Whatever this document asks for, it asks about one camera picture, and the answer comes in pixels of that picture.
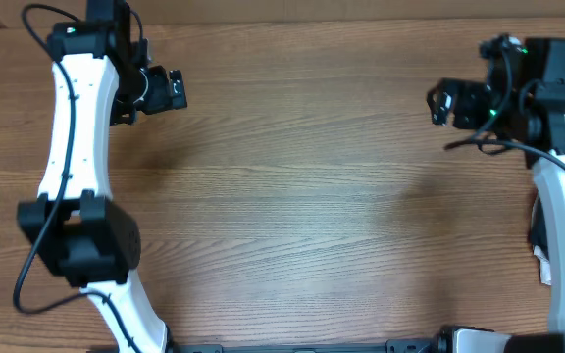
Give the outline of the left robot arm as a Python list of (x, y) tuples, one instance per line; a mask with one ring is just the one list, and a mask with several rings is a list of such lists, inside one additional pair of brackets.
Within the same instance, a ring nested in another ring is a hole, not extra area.
[(109, 129), (187, 105), (180, 71), (152, 64), (139, 14), (121, 0), (91, 1), (40, 42), (52, 62), (55, 110), (48, 163), (17, 221), (28, 256), (96, 307), (120, 352), (177, 350), (138, 273), (134, 218), (113, 199)]

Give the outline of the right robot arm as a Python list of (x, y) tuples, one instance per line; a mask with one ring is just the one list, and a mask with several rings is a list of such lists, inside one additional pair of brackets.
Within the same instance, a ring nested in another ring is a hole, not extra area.
[(537, 196), (530, 241), (540, 278), (551, 287), (546, 333), (510, 335), (482, 328), (442, 328), (429, 352), (565, 352), (565, 39), (509, 35), (480, 44), (487, 79), (444, 78), (427, 93), (434, 124), (471, 131), (446, 144), (474, 145), (496, 156), (524, 152)]

